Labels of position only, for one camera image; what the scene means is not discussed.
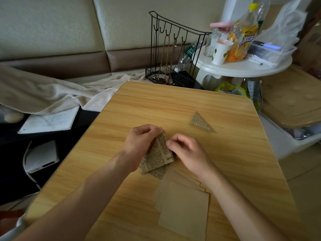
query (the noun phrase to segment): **person's left hand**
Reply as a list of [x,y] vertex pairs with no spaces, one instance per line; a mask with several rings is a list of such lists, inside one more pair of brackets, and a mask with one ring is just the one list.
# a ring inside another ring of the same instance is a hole
[[131,163],[132,172],[138,168],[141,158],[146,154],[151,142],[161,133],[165,133],[165,130],[150,124],[135,127],[129,131],[123,152]]

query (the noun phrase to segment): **forearm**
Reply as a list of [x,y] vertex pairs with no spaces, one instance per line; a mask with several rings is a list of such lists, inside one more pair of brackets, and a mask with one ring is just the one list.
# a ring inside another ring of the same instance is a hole
[[240,240],[289,240],[215,165],[201,180],[215,195]]
[[82,240],[130,173],[120,152],[37,222],[20,240]]

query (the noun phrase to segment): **person's right hand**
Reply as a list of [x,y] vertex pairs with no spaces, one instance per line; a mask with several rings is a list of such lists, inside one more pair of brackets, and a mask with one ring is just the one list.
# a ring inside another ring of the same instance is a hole
[[175,134],[167,140],[166,145],[177,154],[188,170],[198,177],[214,165],[202,145],[192,137]]

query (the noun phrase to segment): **wood grain tabletop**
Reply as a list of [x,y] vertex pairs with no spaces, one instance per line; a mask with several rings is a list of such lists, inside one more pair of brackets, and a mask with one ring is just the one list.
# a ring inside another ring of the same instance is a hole
[[[197,111],[214,129],[190,124]],[[154,124],[171,137],[196,138],[216,165],[292,240],[308,240],[287,182],[259,117],[245,97],[142,82],[126,82],[29,207],[28,225],[63,200],[121,148],[129,130]],[[179,159],[173,166],[197,179]],[[94,224],[87,240],[189,240],[158,225],[151,197],[159,180],[141,170],[131,173]],[[210,195],[206,240],[238,240]]]

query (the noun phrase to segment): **yellow bottle cap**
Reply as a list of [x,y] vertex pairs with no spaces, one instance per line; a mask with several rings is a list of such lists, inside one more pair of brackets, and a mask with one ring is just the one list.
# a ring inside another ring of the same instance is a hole
[[251,10],[251,11],[255,11],[258,7],[258,3],[251,3],[249,6],[248,6],[248,9]]

